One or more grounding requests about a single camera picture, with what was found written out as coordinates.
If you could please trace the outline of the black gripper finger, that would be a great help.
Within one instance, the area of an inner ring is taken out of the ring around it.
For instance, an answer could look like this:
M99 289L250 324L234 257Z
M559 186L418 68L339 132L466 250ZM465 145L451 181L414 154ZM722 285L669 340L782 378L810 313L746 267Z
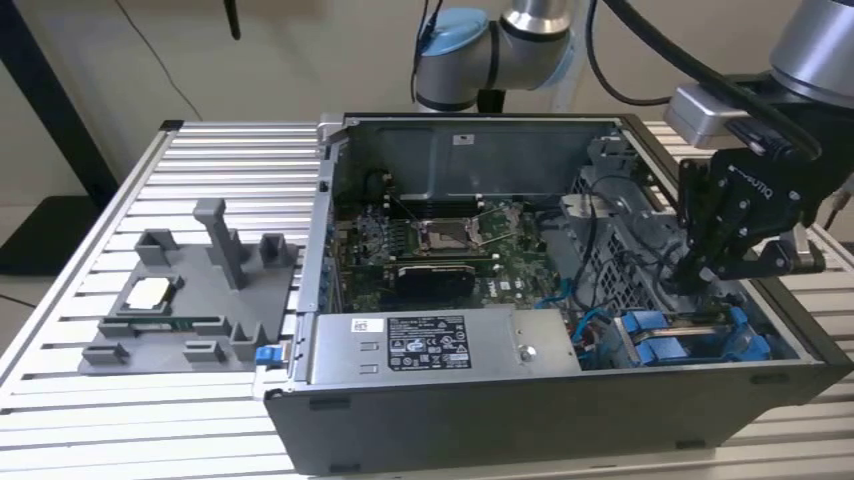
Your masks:
M694 294L706 284L706 281L701 279L699 272L706 266L707 260L709 247L705 235L710 206L714 205L710 200L713 193L710 161L683 160L679 165L677 212L679 225L686 234L687 253L679 260L671 275L674 292L678 295Z
M826 260L816 243L805 236L785 234L780 239L766 242L758 256L742 257L701 269L701 278L710 280L742 280L821 273L826 269Z

